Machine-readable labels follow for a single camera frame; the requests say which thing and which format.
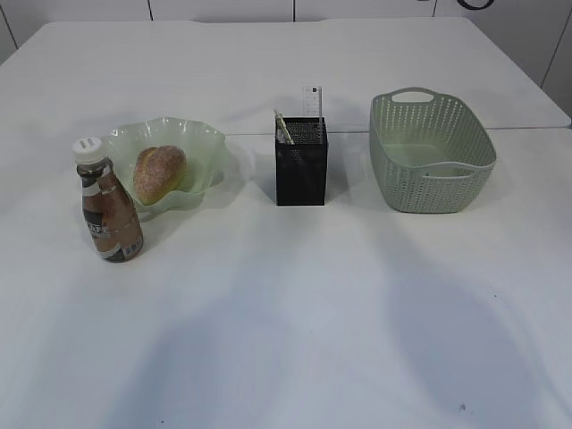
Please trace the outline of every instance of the black mesh pen holder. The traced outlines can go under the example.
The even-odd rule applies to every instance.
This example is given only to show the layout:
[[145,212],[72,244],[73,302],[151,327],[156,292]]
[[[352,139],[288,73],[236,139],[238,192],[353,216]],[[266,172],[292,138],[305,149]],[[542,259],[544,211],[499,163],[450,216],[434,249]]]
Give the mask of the black mesh pen holder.
[[328,165],[328,136],[322,119],[284,118],[294,144],[276,123],[276,205],[323,206]]

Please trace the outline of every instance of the bottle cap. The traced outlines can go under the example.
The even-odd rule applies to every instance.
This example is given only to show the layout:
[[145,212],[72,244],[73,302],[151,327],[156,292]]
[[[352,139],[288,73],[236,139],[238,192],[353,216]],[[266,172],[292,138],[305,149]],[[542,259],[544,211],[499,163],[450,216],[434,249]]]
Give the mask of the bottle cap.
[[107,156],[103,142],[97,137],[79,139],[73,143],[72,148],[75,164],[97,164]]

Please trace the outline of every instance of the white ruler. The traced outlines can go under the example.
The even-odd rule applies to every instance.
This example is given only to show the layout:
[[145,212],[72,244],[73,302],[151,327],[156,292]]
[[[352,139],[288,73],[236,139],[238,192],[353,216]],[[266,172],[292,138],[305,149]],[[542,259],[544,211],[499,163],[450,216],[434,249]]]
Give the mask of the white ruler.
[[319,133],[320,144],[322,144],[322,128],[324,124],[324,117],[322,115],[322,87],[304,87],[302,94],[302,110],[303,115],[319,118]]

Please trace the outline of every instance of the white wall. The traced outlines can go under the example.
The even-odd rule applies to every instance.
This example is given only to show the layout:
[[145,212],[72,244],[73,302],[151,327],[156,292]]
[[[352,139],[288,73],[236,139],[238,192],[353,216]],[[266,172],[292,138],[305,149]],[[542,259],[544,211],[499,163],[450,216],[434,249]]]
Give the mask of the white wall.
[[10,36],[8,26],[4,21],[2,11],[0,11],[0,64],[3,63],[14,51],[16,46]]
[[439,0],[435,16],[468,17],[541,85],[570,9],[572,0],[497,0],[489,9],[470,12],[457,0]]
[[572,116],[572,21],[566,27],[543,89]]
[[18,46],[52,21],[148,21],[147,0],[0,0]]
[[292,21],[293,0],[151,0],[156,20]]
[[296,21],[432,16],[434,5],[435,0],[296,0]]

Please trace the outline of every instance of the bread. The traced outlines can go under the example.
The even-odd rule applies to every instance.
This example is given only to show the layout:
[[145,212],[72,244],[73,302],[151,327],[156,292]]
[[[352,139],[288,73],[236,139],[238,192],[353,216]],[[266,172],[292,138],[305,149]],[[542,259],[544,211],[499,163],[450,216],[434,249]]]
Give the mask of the bread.
[[177,188],[186,164],[185,153],[176,146],[150,147],[141,152],[133,173],[139,201],[149,206]]

